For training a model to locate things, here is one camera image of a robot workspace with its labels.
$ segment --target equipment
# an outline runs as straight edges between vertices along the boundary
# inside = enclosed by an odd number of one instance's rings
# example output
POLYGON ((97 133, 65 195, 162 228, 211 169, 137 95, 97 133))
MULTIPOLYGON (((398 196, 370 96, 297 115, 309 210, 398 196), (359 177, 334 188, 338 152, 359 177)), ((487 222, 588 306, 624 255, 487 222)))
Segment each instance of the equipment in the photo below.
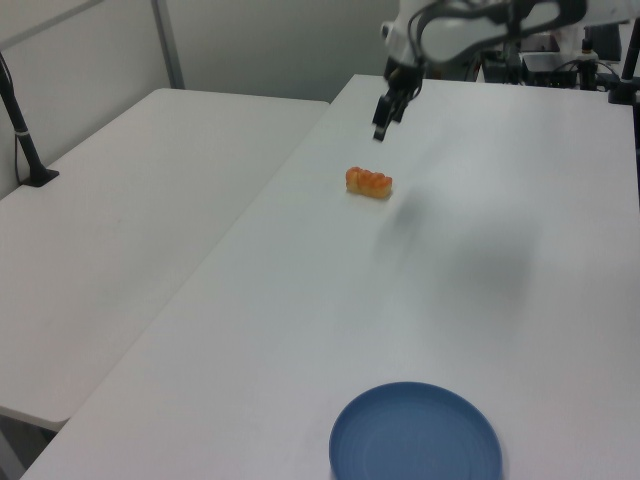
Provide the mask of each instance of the equipment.
POLYGON ((420 93, 430 64, 461 61, 497 43, 572 24, 598 25, 640 17, 640 0, 400 0, 394 22, 382 25, 389 51, 374 138, 384 140, 420 93))

